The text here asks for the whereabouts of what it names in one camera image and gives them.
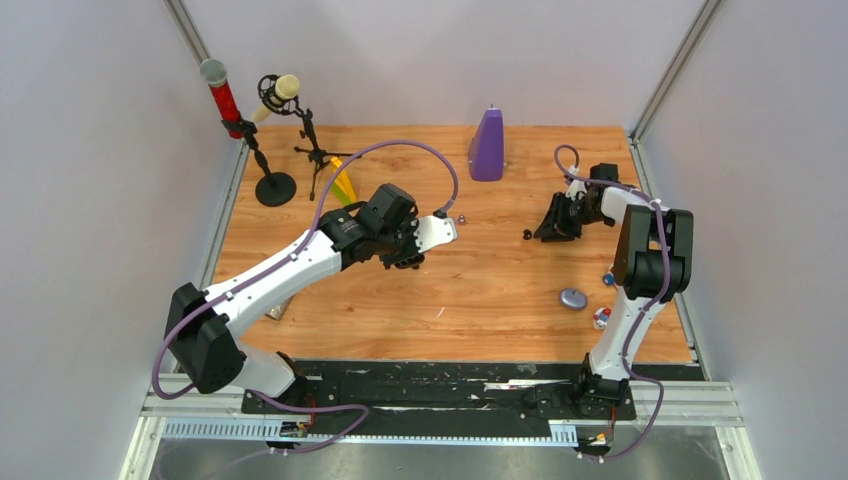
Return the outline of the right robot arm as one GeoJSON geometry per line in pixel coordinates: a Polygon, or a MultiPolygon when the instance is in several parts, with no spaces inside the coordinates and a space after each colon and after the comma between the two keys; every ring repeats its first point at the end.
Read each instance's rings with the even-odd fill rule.
{"type": "Polygon", "coordinates": [[[616,300],[570,392],[575,411],[592,418],[623,404],[634,377],[632,358],[649,327],[688,287],[694,215],[619,183],[613,164],[592,167],[587,178],[579,176],[576,167],[566,169],[564,176],[569,186],[553,195],[534,238],[544,243],[574,241],[584,226],[594,223],[620,228],[611,267],[616,300]]]}

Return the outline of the black earbud charging case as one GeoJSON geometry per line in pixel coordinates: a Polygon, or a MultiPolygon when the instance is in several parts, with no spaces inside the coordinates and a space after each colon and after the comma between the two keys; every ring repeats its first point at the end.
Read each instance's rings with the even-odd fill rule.
{"type": "Polygon", "coordinates": [[[416,254],[401,260],[398,260],[393,264],[393,266],[397,269],[418,269],[423,262],[425,261],[424,254],[416,254]]]}

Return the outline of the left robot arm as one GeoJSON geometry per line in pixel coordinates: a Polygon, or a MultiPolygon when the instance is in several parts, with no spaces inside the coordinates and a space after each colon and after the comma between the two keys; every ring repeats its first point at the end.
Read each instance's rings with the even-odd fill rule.
{"type": "Polygon", "coordinates": [[[241,335],[274,306],[355,263],[372,257],[386,268],[421,263],[417,214],[412,196],[383,184],[368,201],[323,214],[315,231],[243,274],[205,291],[192,283],[178,287],[165,340],[191,386],[202,394],[228,385],[257,390],[279,411],[298,411],[307,389],[290,359],[243,345],[241,335]]]}

